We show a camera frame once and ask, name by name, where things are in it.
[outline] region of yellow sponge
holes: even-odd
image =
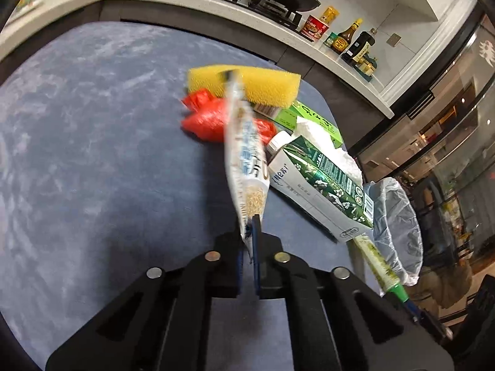
[[[252,103],[288,109],[298,96],[299,74],[254,66],[214,65],[191,68],[187,74],[189,93],[206,88],[217,97],[223,96],[222,72],[238,70],[243,78],[246,99]]]

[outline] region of tiled wall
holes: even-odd
[[[331,31],[339,33],[347,29],[357,18],[363,18],[360,31],[371,28],[378,30],[376,44],[371,49],[371,56],[378,59],[375,77],[378,82],[373,85],[382,90],[409,61],[418,53],[424,44],[438,29],[440,21],[432,21],[424,14],[397,2],[397,0],[319,0],[320,7],[304,13],[320,16],[325,8],[333,5],[340,15],[331,25]],[[396,47],[386,42],[397,33],[402,40]]]

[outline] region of trash bin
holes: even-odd
[[[377,249],[400,278],[413,286],[423,264],[423,243],[416,213],[395,178],[365,186],[373,199],[373,239]]]

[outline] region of barcode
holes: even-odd
[[[364,195],[364,215],[370,222],[373,222],[373,200],[366,194]]]
[[[346,185],[346,193],[351,194],[352,191],[352,181],[350,178],[347,179],[347,185]]]
[[[263,114],[264,116],[267,116],[268,118],[271,118],[272,120],[276,119],[276,117],[280,113],[280,110],[281,110],[280,107],[265,106],[262,104],[257,104],[254,106],[255,112]]]

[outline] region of red cup noodles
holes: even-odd
[[[321,22],[318,18],[310,15],[300,32],[314,41],[317,41],[327,29],[328,25],[326,23]]]

